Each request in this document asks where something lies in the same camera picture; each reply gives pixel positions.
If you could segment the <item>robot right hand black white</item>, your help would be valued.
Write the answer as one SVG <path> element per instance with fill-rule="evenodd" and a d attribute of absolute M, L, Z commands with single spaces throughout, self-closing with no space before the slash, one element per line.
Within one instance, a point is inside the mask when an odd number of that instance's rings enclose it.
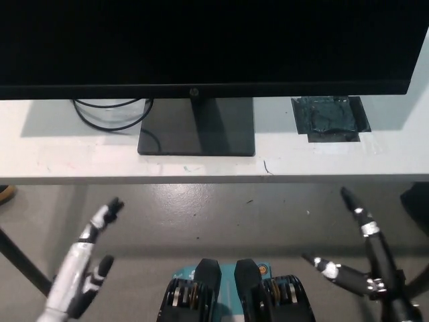
<path fill-rule="evenodd" d="M 360 297 L 381 303 L 382 321 L 422 321 L 419 308 L 406 291 L 405 276 L 393 258 L 386 238 L 364 203 L 349 189 L 342 187 L 341 197 L 363 237 L 370 265 L 368 273 L 337 264 L 314 254 L 302 258 L 336 286 Z"/>

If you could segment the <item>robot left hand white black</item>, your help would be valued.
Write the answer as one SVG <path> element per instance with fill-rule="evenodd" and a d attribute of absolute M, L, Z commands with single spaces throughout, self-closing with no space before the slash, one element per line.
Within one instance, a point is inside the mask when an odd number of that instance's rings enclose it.
<path fill-rule="evenodd" d="M 77 320 L 89 308 L 114 262 L 114 257 L 106 255 L 92 269 L 93 250 L 100 235 L 117 220 L 123 207 L 124 202 L 115 197 L 91 217 L 64 257 L 38 321 Z"/>

